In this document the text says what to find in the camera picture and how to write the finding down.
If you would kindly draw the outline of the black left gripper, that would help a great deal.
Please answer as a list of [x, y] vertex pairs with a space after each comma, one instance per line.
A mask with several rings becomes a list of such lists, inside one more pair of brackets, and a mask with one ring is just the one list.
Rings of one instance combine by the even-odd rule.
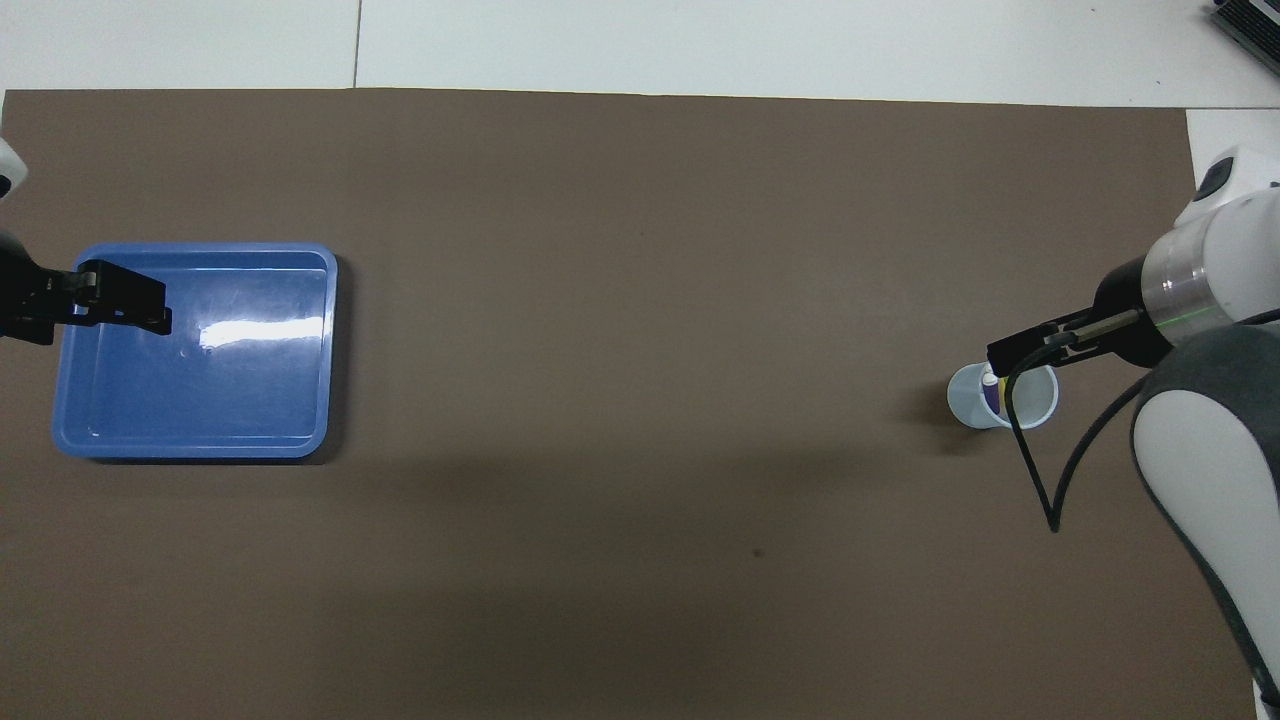
[[[78, 278], [83, 307], [76, 307]], [[161, 281], [106, 260], [81, 263], [78, 273], [47, 269], [15, 236], [1, 233], [4, 338], [49, 346], [55, 325], [123, 325], [169, 336], [172, 320]]]

